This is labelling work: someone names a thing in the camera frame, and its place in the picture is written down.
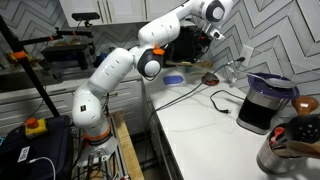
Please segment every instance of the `white cable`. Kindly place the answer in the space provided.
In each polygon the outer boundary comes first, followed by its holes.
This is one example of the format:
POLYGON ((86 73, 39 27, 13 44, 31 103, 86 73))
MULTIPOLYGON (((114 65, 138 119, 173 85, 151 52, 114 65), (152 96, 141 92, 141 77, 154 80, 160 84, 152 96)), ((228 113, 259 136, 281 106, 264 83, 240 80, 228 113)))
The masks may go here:
POLYGON ((35 158, 35 159, 30 160, 29 163, 30 163, 30 164, 31 164, 31 163, 34 163, 34 162, 36 162, 36 161, 38 161, 38 160, 40 160, 40 159, 45 159, 45 160, 47 160, 47 161, 50 162, 50 164, 51 164, 51 166, 52 166, 52 171, 53 171, 53 180, 56 180, 56 169, 55 169, 54 164, 53 164, 53 162, 51 161, 51 159, 49 159, 49 158, 47 158, 47 157, 39 157, 39 158, 35 158))

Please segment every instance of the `red emergency stop button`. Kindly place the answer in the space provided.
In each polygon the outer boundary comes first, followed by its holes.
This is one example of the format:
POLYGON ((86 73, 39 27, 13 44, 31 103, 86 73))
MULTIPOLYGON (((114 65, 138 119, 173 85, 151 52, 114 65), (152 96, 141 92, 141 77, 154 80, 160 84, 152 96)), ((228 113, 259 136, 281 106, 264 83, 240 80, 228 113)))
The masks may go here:
POLYGON ((26 126, 30 129, 35 129, 39 126, 39 123, 36 118, 29 118, 26 120, 26 126))

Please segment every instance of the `wooden surface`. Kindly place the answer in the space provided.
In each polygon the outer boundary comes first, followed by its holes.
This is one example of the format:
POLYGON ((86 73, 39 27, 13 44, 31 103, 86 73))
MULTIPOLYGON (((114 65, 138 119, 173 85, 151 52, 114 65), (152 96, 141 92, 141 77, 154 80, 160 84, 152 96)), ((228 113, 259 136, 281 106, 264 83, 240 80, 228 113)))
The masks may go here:
POLYGON ((144 180, 136 152, 130 139, 127 126, 123 120, 122 113, 118 111, 115 112, 113 116, 115 119, 120 146, 122 149, 128 173, 132 180, 144 180))

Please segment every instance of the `microwave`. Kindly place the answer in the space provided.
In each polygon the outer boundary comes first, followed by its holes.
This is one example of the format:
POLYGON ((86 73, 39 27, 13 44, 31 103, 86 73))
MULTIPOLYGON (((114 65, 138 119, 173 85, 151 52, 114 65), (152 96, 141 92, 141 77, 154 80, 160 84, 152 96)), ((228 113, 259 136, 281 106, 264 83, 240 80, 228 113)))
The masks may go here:
POLYGON ((87 44, 47 47, 41 54, 56 79, 88 78, 94 72, 94 57, 87 44))

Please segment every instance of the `metal pole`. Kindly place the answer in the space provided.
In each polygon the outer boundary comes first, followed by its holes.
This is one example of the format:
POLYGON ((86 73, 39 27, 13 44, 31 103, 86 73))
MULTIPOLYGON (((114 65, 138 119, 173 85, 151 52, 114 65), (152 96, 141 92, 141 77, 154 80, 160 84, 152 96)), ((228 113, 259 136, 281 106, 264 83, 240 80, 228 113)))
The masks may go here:
MULTIPOLYGON (((9 46, 11 47, 13 52, 20 52, 24 51, 24 47, 22 43, 19 41, 18 38, 16 38, 8 28, 7 24, 4 22, 2 16, 0 15, 0 31, 3 35, 3 37, 8 42, 9 46)), ((43 88, 41 82, 39 81, 37 75, 34 73, 33 69, 29 65, 29 60, 25 57, 22 59, 19 59, 18 62, 22 65, 26 73, 28 74, 29 78, 31 79, 33 85, 38 90, 39 94, 41 95, 44 102, 47 104, 48 108, 50 109, 53 116, 57 117, 60 116, 58 110, 52 103, 50 97, 48 96, 47 92, 43 88)))

